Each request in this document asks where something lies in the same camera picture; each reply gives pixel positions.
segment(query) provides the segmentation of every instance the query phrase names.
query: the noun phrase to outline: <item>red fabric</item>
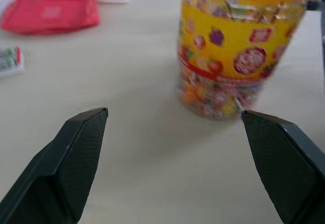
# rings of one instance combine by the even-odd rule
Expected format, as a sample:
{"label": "red fabric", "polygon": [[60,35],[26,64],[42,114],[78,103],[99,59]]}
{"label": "red fabric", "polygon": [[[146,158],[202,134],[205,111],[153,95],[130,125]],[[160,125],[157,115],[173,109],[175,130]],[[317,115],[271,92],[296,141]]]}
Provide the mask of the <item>red fabric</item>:
{"label": "red fabric", "polygon": [[19,34],[67,33],[99,24],[96,0],[15,0],[1,28]]}

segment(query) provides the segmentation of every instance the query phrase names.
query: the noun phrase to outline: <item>yellow label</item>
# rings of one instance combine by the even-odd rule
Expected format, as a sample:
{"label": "yellow label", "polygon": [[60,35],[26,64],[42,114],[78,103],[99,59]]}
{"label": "yellow label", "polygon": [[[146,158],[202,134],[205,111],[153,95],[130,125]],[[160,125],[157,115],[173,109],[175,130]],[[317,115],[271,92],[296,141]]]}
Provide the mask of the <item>yellow label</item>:
{"label": "yellow label", "polygon": [[293,20],[280,18],[284,11],[284,8],[259,11],[252,6],[230,5],[228,0],[183,0],[180,61],[199,75],[216,81],[234,84],[260,81],[271,74],[284,53],[303,7]]}

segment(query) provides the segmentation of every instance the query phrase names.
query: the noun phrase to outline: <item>beige table surface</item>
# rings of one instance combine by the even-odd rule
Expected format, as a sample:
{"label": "beige table surface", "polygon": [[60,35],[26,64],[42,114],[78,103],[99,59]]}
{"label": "beige table surface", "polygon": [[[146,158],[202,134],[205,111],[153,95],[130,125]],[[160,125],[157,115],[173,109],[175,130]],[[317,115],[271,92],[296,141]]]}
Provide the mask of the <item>beige table surface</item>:
{"label": "beige table surface", "polygon": [[[67,35],[0,32],[25,73],[0,80],[0,198],[63,123],[110,115],[80,223],[280,224],[240,121],[211,122],[175,97],[179,0],[102,5],[98,27]],[[325,150],[320,13],[307,13],[256,110],[295,122]]]}

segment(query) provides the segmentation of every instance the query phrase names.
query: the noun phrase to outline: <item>plastic jar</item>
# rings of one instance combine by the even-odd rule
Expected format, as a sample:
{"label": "plastic jar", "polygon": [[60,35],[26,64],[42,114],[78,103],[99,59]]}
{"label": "plastic jar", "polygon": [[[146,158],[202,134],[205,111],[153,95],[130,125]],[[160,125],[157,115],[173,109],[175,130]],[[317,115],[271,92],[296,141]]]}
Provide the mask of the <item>plastic jar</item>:
{"label": "plastic jar", "polygon": [[305,12],[304,0],[182,0],[178,91],[193,112],[251,109]]}

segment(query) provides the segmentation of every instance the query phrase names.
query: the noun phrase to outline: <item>red cloth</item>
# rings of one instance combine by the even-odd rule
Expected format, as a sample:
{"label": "red cloth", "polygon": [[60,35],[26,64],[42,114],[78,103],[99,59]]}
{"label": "red cloth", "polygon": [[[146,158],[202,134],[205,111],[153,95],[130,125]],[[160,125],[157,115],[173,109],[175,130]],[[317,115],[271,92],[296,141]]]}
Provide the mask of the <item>red cloth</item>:
{"label": "red cloth", "polygon": [[67,33],[99,24],[96,0],[15,0],[1,28],[24,35]]}

